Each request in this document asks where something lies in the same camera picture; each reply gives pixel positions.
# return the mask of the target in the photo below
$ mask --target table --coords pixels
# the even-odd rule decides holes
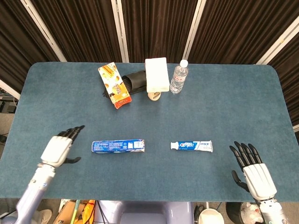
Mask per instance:
[[[267,65],[190,64],[182,92],[146,92],[116,110],[102,97],[105,63],[36,63],[29,72],[0,161],[0,197],[20,197],[50,138],[85,125],[57,168],[46,198],[146,201],[247,201],[229,150],[252,143],[280,201],[299,201],[299,151],[275,70]],[[117,63],[120,74],[143,63]],[[168,64],[171,77],[175,64]],[[145,139],[145,153],[94,154],[94,140]],[[214,152],[170,150],[178,140],[212,140]]]

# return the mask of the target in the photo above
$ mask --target orange snack box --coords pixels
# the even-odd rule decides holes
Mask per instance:
[[[116,109],[132,101],[114,62],[106,64],[98,70]]]

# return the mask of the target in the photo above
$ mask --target brown curtain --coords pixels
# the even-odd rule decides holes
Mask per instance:
[[[0,1],[0,79],[21,92],[35,62],[58,61],[19,0]]]
[[[121,62],[109,0],[32,0],[67,61]]]
[[[188,60],[256,63],[298,15],[298,0],[207,0]]]
[[[299,124],[299,34],[270,61],[278,73],[293,125]]]
[[[197,0],[121,0],[130,62],[182,59]]]

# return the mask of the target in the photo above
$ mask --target bottle cap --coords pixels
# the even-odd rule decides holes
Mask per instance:
[[[185,60],[185,59],[181,60],[179,66],[181,66],[182,68],[187,68],[187,66],[188,66],[188,61]]]

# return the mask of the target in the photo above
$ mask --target black cylindrical object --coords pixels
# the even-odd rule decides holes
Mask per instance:
[[[229,219],[235,224],[244,224],[241,217],[243,202],[226,202],[225,209]]]

